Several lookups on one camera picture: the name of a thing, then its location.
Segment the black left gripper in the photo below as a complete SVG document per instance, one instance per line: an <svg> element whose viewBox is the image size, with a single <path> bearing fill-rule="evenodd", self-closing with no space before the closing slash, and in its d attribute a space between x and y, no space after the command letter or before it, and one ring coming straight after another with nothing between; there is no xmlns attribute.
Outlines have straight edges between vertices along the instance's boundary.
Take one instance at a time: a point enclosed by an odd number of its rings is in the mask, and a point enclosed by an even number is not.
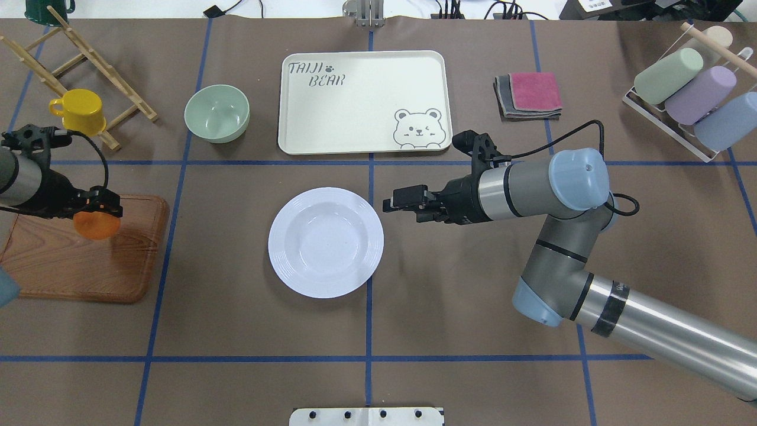
<svg viewBox="0 0 757 426"><path fill-rule="evenodd" d="M78 189L62 173L47 170L35 195L38 213L49 218L73 218L81 211L102 211L122 218L121 197L105 186L93 186L88 191Z"/></svg>

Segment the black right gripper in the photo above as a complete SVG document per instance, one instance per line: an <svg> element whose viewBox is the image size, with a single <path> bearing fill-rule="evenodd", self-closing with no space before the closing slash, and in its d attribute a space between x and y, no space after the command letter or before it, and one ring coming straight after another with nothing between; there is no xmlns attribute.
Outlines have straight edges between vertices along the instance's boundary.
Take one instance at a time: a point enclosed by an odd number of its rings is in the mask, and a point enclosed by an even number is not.
<svg viewBox="0 0 757 426"><path fill-rule="evenodd" d="M416 222L478 224L487 221L478 195L478 178L472 173L450 180L442 191L429 191L426 185L395 189L382 201L382 211L416 211Z"/></svg>

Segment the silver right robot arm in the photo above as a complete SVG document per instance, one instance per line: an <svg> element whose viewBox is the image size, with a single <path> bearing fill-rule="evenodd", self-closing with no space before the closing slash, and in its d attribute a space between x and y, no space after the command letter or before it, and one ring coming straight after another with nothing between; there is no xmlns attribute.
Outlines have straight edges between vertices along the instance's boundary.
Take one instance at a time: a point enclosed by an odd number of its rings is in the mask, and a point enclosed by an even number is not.
<svg viewBox="0 0 757 426"><path fill-rule="evenodd" d="M395 189L382 210L459 225L545 215L513 296L522 315L551 327L574 321L755 405L754 340L587 270L599 235L621 215L597 149L514 163L496 151L470 156L469 175L442 191Z"/></svg>

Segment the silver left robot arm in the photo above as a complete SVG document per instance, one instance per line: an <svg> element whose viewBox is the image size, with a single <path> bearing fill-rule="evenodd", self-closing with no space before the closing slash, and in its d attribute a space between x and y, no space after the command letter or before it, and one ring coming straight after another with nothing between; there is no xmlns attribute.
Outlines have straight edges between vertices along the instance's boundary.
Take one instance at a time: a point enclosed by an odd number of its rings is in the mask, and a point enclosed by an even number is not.
<svg viewBox="0 0 757 426"><path fill-rule="evenodd" d="M121 197L106 186L79 189L48 165L6 148L2 148L1 202L3 211L45 219L72 220L84 212L124 216Z"/></svg>

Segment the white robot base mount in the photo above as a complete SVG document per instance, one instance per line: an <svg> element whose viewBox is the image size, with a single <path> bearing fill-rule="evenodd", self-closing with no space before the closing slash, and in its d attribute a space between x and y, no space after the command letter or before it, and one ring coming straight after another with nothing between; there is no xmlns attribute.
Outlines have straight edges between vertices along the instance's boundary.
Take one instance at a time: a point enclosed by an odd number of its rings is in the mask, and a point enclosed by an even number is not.
<svg viewBox="0 0 757 426"><path fill-rule="evenodd" d="M289 425L445 425L436 407L356 407L296 409Z"/></svg>

